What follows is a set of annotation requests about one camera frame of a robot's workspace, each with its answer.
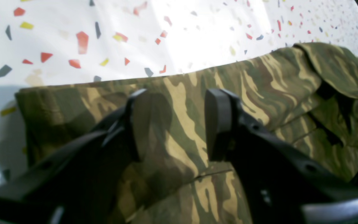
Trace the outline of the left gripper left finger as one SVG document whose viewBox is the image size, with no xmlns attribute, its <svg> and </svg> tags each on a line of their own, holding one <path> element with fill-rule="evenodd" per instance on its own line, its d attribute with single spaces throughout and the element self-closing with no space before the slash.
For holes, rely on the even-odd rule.
<svg viewBox="0 0 358 224">
<path fill-rule="evenodd" d="M 124 170 L 145 158 L 150 94 L 135 91 L 125 106 L 90 132 L 0 185 L 0 224 L 106 224 Z"/>
</svg>

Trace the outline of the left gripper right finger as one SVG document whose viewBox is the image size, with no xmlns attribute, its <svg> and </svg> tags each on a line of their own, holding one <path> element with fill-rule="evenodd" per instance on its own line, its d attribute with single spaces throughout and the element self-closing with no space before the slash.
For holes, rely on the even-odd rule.
<svg viewBox="0 0 358 224">
<path fill-rule="evenodd" d="M 254 224 L 358 224 L 358 172 L 351 182 L 271 134 L 239 97 L 210 88 L 204 102 L 210 161 L 229 161 Z"/>
</svg>

